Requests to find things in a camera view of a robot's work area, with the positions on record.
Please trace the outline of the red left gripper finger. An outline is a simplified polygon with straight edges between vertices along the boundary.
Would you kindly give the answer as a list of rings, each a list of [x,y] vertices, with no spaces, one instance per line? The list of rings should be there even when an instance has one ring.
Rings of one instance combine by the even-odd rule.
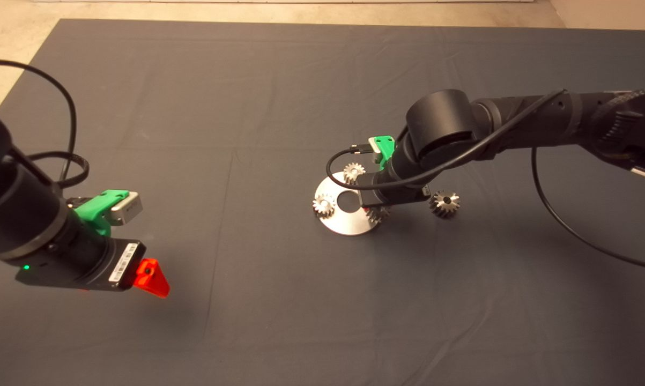
[[[141,259],[136,269],[133,287],[161,299],[168,298],[170,294],[170,284],[157,259]]]

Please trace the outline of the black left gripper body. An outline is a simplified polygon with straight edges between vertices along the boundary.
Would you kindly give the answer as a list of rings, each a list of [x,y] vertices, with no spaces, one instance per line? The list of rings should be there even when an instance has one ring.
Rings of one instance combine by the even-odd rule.
[[[76,289],[124,292],[132,288],[136,271],[146,253],[140,240],[109,239],[106,253],[92,273],[77,279]]]

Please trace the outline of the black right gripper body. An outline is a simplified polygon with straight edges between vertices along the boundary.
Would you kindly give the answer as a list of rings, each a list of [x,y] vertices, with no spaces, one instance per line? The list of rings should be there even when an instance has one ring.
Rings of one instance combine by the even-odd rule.
[[[367,173],[359,176],[358,186],[379,185],[398,181],[402,177],[394,170],[391,161],[384,165],[384,169],[377,173]],[[360,203],[364,208],[391,207],[428,200],[432,192],[426,185],[408,185],[395,188],[382,188],[373,190],[360,190]]]

